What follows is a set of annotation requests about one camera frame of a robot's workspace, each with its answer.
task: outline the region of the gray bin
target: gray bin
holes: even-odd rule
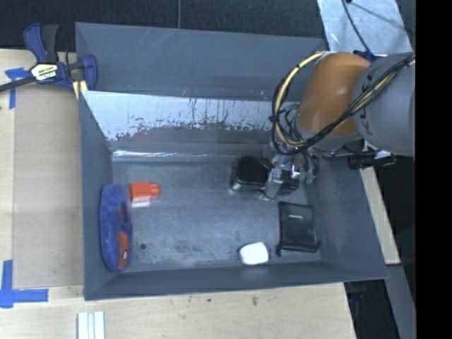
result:
[[[76,39],[78,56],[99,67],[96,91],[79,101],[86,300],[387,276],[361,176],[345,158],[322,159],[311,186],[274,201],[229,188],[232,163],[270,140],[276,85],[321,40],[82,23]],[[113,273],[100,251],[101,190],[114,182],[128,195],[136,181],[161,194],[130,210],[130,265]],[[276,256],[278,201],[312,206],[317,252]],[[267,264],[242,265],[238,251],[253,242],[267,246]]]

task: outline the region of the black wire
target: black wire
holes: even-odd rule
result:
[[[177,0],[177,28],[181,28],[181,0]]]
[[[340,0],[342,2],[342,5],[344,7],[345,13],[347,14],[348,20],[350,21],[350,24],[352,24],[353,30],[356,33],[356,36],[358,36],[358,39],[361,41],[361,44],[364,46],[364,48],[366,48],[366,51],[368,51],[370,54],[372,54],[369,46],[366,44],[366,42],[364,41],[363,37],[361,36],[361,34],[359,33],[355,23],[353,22],[352,16],[350,15],[350,12],[348,11],[348,7],[347,4],[345,3],[345,0]]]

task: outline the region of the blue sponge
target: blue sponge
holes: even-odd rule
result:
[[[118,184],[108,184],[100,201],[100,241],[105,265],[115,273],[123,271],[130,261],[131,235],[124,191]]]

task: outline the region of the wooden table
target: wooden table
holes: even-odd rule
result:
[[[34,63],[0,49],[0,83]],[[85,302],[76,99],[34,84],[16,94],[9,109],[0,93],[0,264],[13,259],[13,286],[48,287],[49,301],[0,309],[0,338],[76,338],[82,311],[105,312],[107,339],[356,338],[343,284]],[[362,178],[385,261],[400,263],[373,169]]]

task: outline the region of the orange block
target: orange block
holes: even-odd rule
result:
[[[160,195],[159,185],[148,181],[131,183],[129,191],[132,203],[149,201],[152,197]]]

